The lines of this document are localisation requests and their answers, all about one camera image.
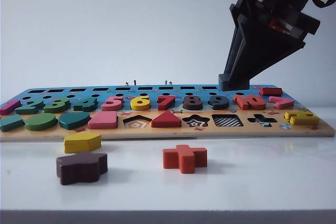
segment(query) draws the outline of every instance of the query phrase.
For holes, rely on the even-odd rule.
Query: teal heart piece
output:
[[[62,114],[58,120],[59,124],[67,129],[72,130],[78,127],[81,127],[89,122],[91,119],[90,114],[88,112],[69,112]]]

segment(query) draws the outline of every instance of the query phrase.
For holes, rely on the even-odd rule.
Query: wooden number puzzle piece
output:
[[[212,105],[213,110],[224,110],[229,107],[229,99],[222,95],[212,95],[208,103]]]
[[[44,112],[46,113],[60,113],[67,110],[70,106],[70,101],[68,98],[57,98],[54,99],[52,105],[47,105],[44,107]]]
[[[152,120],[152,127],[181,127],[182,121],[170,111],[165,111]]]
[[[282,95],[282,88],[261,88],[259,91],[261,95]]]
[[[286,112],[285,118],[291,124],[317,125],[319,118],[310,111],[290,111]]]
[[[246,97],[235,95],[233,101],[238,103],[242,110],[248,110],[250,107],[255,110],[264,110],[266,108],[266,102],[258,95],[251,94]]]
[[[294,106],[294,99],[291,98],[269,97],[268,102],[275,103],[275,108],[278,110]]]
[[[151,101],[148,95],[133,98],[131,100],[131,109],[136,111],[148,110],[151,107]]]
[[[186,110],[201,110],[203,108],[203,102],[197,95],[187,95],[183,99],[183,108]]]
[[[62,114],[58,120],[59,124],[67,129],[72,130],[78,127],[81,127],[89,122],[91,119],[90,114],[88,112],[69,112]]]
[[[99,111],[88,122],[89,129],[113,129],[118,127],[116,111]]]
[[[167,110],[171,105],[175,103],[174,95],[160,95],[157,97],[158,110]]]
[[[64,152],[90,152],[101,146],[101,136],[94,133],[76,133],[64,137]]]
[[[25,123],[30,131],[43,131],[57,124],[57,119],[54,114],[41,113],[30,116]]]
[[[43,106],[44,103],[42,100],[31,100],[27,102],[27,105],[16,108],[15,112],[16,114],[35,114]]]
[[[19,99],[10,100],[0,108],[0,115],[8,115],[21,106]]]
[[[117,111],[121,110],[124,96],[108,97],[106,102],[101,106],[102,111]]]
[[[190,148],[177,145],[176,149],[163,150],[163,168],[179,168],[181,173],[194,173],[195,167],[207,166],[206,148]]]
[[[91,112],[97,108],[97,98],[89,97],[87,99],[83,99],[80,102],[73,105],[74,111],[85,111]]]
[[[24,124],[25,123],[19,115],[11,115],[0,119],[0,130],[3,132],[10,131]]]
[[[57,176],[62,185],[95,182],[107,172],[107,154],[80,152],[56,159]]]

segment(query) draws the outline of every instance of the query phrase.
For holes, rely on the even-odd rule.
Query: wooden puzzle board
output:
[[[29,89],[17,95],[13,99],[20,99],[22,104],[34,99],[43,99],[45,105],[50,105],[54,99],[68,98],[70,107],[60,115],[73,112],[73,104],[89,97],[97,98],[97,109],[90,112],[90,117],[101,111],[102,104],[108,97],[123,95],[123,108],[117,111],[118,127],[115,129],[89,129],[83,125],[76,129],[67,130],[57,123],[43,131],[30,131],[25,126],[1,132],[1,141],[33,141],[50,142],[62,141],[64,136],[76,132],[92,132],[101,134],[103,140],[116,139],[140,139],[140,138],[175,138],[175,137],[256,137],[256,136],[334,136],[335,130],[323,119],[317,125],[293,125],[285,119],[288,111],[307,111],[298,101],[294,106],[278,110],[274,103],[268,102],[268,96],[260,95],[259,90],[263,87],[275,86],[250,86],[249,90],[241,91],[220,91],[216,85],[148,85],[148,86],[104,86],[104,87],[64,87],[64,88],[41,88]],[[266,101],[266,108],[263,110],[242,110],[236,102],[233,102],[235,95],[258,95]],[[148,95],[151,101],[151,108],[145,111],[133,111],[130,108],[130,101],[133,98]],[[182,120],[181,127],[151,127],[150,120],[156,118],[164,111],[157,110],[157,98],[159,95],[174,95],[175,103],[168,108],[175,116]],[[183,108],[183,99],[187,95],[196,95],[203,101],[201,110],[186,110]],[[221,95],[229,99],[229,107],[223,110],[213,110],[208,104],[209,98],[213,95]],[[283,98],[291,98],[283,93]],[[13,115],[2,115],[1,118]],[[251,122],[255,115],[263,115],[272,119],[271,123]],[[200,116],[206,123],[198,120]],[[25,121],[29,114],[20,115]]]

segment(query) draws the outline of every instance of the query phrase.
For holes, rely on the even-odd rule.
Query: white table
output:
[[[336,128],[336,108],[311,110]],[[207,148],[208,167],[163,169],[176,144]],[[108,172],[68,186],[63,148],[1,143],[1,223],[336,223],[335,137],[102,142]]]

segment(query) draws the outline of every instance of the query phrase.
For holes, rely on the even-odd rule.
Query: rectangular slot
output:
[[[92,91],[107,91],[109,88],[95,88]]]
[[[70,92],[81,92],[85,91],[86,89],[71,89]]]
[[[153,87],[138,87],[138,90],[152,90]]]
[[[174,89],[174,87],[159,87],[159,89]]]
[[[119,87],[119,88],[116,88],[115,90],[130,90],[131,88],[130,87]]]
[[[63,92],[64,89],[50,89],[48,93],[57,93],[57,92]]]
[[[216,86],[202,86],[202,89],[217,89]]]
[[[39,89],[39,90],[30,90],[28,93],[43,93],[45,89]]]
[[[180,89],[195,89],[194,86],[181,86]]]

